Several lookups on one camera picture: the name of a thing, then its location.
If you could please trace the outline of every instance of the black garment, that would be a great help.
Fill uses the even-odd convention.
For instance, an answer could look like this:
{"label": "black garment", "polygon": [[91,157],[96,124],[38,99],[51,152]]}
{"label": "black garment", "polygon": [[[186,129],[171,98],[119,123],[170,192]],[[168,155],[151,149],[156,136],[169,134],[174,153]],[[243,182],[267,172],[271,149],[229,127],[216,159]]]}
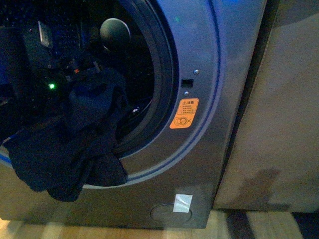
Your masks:
{"label": "black garment", "polygon": [[112,153],[117,123],[126,113],[124,82],[107,69],[77,83],[62,114],[6,142],[18,177],[33,191],[47,190],[60,201],[77,200],[85,183],[124,184],[127,175]]}

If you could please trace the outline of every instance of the orange warning label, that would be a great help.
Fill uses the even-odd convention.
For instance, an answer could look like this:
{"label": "orange warning label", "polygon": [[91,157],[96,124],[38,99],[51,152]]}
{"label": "orange warning label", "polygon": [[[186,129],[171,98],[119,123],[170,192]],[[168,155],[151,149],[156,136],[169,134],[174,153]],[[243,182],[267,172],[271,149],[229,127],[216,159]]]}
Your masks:
{"label": "orange warning label", "polygon": [[178,110],[170,128],[188,128],[193,123],[199,99],[183,99],[179,102]]}

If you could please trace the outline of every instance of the navy blue cloth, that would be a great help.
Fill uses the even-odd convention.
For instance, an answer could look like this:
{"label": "navy blue cloth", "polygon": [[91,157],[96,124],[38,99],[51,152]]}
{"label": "navy blue cloth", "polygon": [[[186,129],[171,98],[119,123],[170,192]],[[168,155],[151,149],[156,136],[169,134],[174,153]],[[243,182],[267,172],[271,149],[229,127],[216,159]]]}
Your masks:
{"label": "navy blue cloth", "polygon": [[107,69],[76,83],[61,114],[45,117],[5,143],[17,176],[33,191],[78,199],[85,183],[117,186],[126,172],[113,154],[126,114],[124,77]]}

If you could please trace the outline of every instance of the green led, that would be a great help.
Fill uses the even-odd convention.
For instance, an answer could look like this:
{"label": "green led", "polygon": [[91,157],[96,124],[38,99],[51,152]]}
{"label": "green led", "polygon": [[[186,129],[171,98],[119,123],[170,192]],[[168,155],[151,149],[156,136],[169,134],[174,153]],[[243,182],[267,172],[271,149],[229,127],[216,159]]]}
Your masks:
{"label": "green led", "polygon": [[180,17],[179,16],[175,17],[175,22],[180,23]]}
{"label": "green led", "polygon": [[49,84],[50,90],[53,90],[55,88],[55,84]]}

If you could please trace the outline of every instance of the white label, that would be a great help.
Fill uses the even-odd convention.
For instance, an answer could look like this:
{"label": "white label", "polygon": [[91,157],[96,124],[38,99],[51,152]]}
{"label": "white label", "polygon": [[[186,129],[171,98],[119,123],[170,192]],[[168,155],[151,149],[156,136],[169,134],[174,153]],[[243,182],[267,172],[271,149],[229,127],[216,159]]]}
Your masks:
{"label": "white label", "polygon": [[188,213],[193,195],[176,194],[174,209],[175,213]]}

